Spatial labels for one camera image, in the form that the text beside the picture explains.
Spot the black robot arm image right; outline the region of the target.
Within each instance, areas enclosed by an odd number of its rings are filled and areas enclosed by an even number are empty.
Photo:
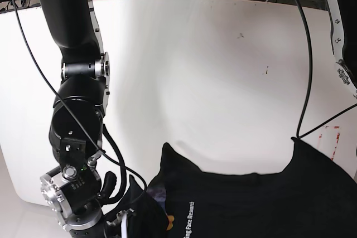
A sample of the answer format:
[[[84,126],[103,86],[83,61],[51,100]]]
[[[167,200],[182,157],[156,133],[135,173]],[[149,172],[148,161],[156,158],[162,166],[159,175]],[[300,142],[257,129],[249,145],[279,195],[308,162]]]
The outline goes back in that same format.
[[[339,79],[356,97],[356,0],[326,0]]]

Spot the black robot arm image left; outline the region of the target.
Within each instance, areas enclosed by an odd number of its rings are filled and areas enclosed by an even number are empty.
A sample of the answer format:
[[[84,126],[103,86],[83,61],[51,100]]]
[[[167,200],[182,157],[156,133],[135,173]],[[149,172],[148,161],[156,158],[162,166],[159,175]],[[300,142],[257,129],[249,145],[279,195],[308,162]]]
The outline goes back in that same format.
[[[101,178],[96,169],[109,97],[109,56],[92,0],[40,4],[62,54],[49,131],[58,165],[41,176],[42,195],[72,237],[103,237],[102,206],[116,184],[113,173]]]

